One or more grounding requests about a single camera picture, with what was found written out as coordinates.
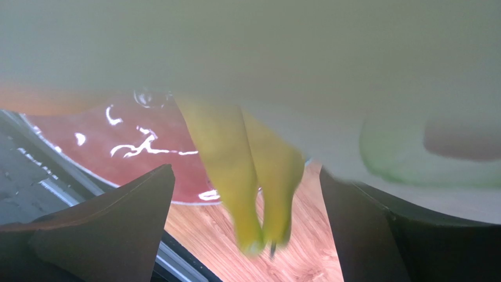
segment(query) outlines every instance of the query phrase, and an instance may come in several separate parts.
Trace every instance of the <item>black object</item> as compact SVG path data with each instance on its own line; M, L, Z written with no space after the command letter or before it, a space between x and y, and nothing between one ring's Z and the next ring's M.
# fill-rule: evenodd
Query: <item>black object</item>
M0 227L0 281L149 281L174 181L164 165L32 223Z
M501 226L431 211L320 173L346 282L501 281Z

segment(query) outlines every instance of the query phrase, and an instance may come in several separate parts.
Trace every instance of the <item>wooden floor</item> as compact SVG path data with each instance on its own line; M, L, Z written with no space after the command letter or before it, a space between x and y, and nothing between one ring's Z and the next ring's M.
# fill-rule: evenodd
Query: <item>wooden floor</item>
M310 164L293 204L292 237L285 250L249 259L235 246L231 219L222 205L173 205L165 230L223 281L343 281L322 199L320 165ZM258 198L258 212L263 201Z

